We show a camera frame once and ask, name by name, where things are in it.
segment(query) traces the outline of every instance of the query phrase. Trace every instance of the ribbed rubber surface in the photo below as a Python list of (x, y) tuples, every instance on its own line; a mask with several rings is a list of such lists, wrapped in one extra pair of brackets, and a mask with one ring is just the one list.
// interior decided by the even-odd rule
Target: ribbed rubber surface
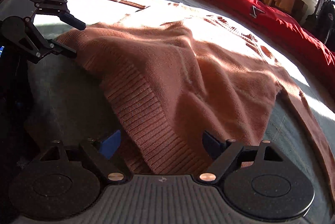
[[(131, 182), (109, 186), (89, 210), (59, 222), (19, 217), (14, 224), (264, 224), (240, 215), (218, 190), (191, 176), (135, 175)], [(307, 224), (296, 219), (286, 224)]]

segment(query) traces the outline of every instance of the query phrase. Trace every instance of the pink sweater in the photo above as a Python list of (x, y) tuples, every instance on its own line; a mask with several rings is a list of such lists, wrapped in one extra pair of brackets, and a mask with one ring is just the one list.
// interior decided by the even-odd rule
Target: pink sweater
[(328, 142), (303, 92), (266, 46), (221, 17), (151, 2), (116, 24), (58, 38), (101, 80), (128, 134), (120, 153), (130, 169), (199, 174), (211, 163), (202, 147), (204, 130), (222, 141), (259, 145), (281, 92), (306, 129), (334, 197)]

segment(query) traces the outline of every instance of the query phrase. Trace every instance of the red comforter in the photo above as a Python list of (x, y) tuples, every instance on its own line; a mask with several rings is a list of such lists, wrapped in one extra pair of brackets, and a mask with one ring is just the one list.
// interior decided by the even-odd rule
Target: red comforter
[[(335, 53), (302, 29), (291, 16), (271, 8), (258, 0), (206, 0), (241, 21), (252, 25), (280, 47), (293, 54), (335, 99)], [(264, 13), (250, 15), (253, 6)]]

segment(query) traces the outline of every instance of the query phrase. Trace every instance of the copper rivet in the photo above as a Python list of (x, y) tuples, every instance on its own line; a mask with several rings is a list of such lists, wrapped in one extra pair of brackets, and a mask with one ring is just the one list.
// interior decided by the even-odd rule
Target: copper rivet
[(108, 179), (109, 180), (112, 180), (113, 182), (117, 182), (117, 181), (119, 181), (119, 180), (123, 180), (124, 179), (124, 175), (123, 174), (121, 174), (121, 173), (110, 173), (109, 175), (108, 175)]
[(216, 176), (212, 173), (203, 173), (199, 176), (204, 182), (212, 182), (216, 179)]

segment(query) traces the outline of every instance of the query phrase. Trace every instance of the gray bedsheet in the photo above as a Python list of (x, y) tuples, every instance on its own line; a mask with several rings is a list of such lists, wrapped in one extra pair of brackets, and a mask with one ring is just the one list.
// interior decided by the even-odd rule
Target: gray bedsheet
[[(168, 1), (200, 8), (204, 10), (205, 14), (216, 13), (234, 21), (231, 15), (200, 0)], [(126, 13), (137, 10), (109, 0), (68, 0), (68, 8), (75, 17), (87, 24), (96, 22), (114, 23)], [(61, 23), (58, 18), (47, 15), (37, 15), (34, 23), (47, 38), (55, 38), (70, 29), (68, 25)], [(241, 25), (241, 28), (250, 30), (259, 40), (263, 40), (304, 91), (310, 107), (334, 151), (335, 104), (329, 94), (294, 57), (278, 48), (271, 40), (259, 34), (256, 30), (246, 25)], [(59, 57), (47, 57), (37, 66), (30, 67), (30, 79), (34, 96), (38, 102), (38, 109), (36, 109), (31, 121), (36, 121), (37, 112), (42, 113), (43, 117), (48, 120), (46, 127), (53, 127), (54, 129), (50, 136), (44, 137), (41, 137), (42, 134), (35, 131), (35, 139), (40, 144), (44, 143), (46, 139), (53, 139), (57, 136), (65, 140), (65, 143), (72, 144), (80, 138), (89, 135), (99, 136), (113, 128), (113, 121), (111, 122), (108, 119), (108, 116), (113, 115), (113, 112), (105, 104), (103, 95), (97, 88), (97, 82), (87, 76), (72, 61), (65, 61)], [(67, 89), (70, 89), (73, 96), (66, 97)], [(104, 114), (101, 119), (98, 119), (98, 116), (92, 113), (92, 109), (98, 106), (101, 106), (101, 108), (98, 108), (98, 113)], [(76, 113), (76, 115), (69, 115), (70, 112)], [(274, 141), (312, 181), (316, 196), (305, 218), (310, 223), (328, 224), (333, 212), (322, 171), (311, 146), (304, 136), (303, 128), (290, 113), (280, 95), (277, 97), (264, 139)]]

